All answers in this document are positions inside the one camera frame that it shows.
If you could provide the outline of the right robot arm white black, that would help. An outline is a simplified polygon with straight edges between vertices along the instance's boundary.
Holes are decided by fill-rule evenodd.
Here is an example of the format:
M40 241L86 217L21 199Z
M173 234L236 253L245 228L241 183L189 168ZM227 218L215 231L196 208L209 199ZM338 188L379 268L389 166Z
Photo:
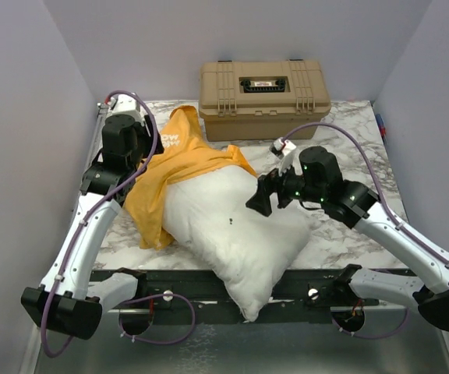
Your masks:
M337 158L324 147L297 153L292 142L278 139L270 151L280 164L258 178L246 207L269 217L271 195L280 209L294 200L317 204L329 218L374 240L413 273L403 277L350 265L334 282L334 298L343 305L369 298L402 305L449 332L449 252L402 220L371 188L343 178Z

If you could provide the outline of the white pillow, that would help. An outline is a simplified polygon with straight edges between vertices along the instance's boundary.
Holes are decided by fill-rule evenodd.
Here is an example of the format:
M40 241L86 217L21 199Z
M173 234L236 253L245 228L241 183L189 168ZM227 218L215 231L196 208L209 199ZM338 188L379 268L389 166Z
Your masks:
M256 178L228 166L167 187L163 228L224 282L255 321L274 285L306 247L313 220L297 206L265 217L246 207Z

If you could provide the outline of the tan plastic toolbox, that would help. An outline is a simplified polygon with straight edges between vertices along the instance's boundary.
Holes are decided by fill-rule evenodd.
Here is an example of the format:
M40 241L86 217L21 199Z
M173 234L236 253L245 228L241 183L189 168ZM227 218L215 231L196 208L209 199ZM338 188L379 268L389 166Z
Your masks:
M208 62L200 69L199 115L211 142L277 139L331 110L314 60Z

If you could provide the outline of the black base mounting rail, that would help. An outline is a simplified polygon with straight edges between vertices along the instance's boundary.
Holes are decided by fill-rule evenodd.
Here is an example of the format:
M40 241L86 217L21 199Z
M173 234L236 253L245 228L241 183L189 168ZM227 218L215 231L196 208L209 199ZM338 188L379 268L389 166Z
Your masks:
M375 299L361 299L349 289L354 265L343 270L287 270L274 285L257 323L340 323L360 330ZM244 322L225 285L210 270L134 270L139 281L135 303L120 307L129 323L159 325Z

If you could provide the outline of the orange Mickey Mouse pillowcase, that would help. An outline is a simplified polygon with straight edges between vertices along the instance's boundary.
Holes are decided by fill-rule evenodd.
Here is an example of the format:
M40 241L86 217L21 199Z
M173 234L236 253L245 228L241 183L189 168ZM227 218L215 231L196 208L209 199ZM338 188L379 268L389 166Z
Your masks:
M141 249L160 250L174 241L163 229L164 204L169 185L184 182L227 166L256 172L237 146L215 150L203 138L197 110L177 107L161 130L164 152L151 158L124 203L141 239Z

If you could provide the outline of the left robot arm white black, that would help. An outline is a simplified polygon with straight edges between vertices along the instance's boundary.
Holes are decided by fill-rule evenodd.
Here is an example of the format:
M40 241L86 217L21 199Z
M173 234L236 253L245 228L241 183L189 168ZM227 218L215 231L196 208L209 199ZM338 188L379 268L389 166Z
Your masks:
M101 243L137 176L164 150L149 115L108 115L101 141L83 173L76 214L59 254L39 286L25 288L20 299L37 326L82 340L91 338L102 315L122 300L133 308L146 301L147 288L131 274L110 278L96 290L89 281Z

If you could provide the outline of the blue red object at wall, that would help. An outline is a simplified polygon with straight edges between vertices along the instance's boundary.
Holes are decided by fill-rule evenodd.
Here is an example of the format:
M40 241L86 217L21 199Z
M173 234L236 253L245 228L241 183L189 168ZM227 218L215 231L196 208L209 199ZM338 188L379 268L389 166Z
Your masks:
M381 114L375 114L375 119L376 119L376 122L377 122L378 129L380 131L380 136L381 136L381 139L383 141L383 144L386 144L386 142L387 142L387 130L386 130L386 127L385 127L385 124L384 124L384 120L383 120Z

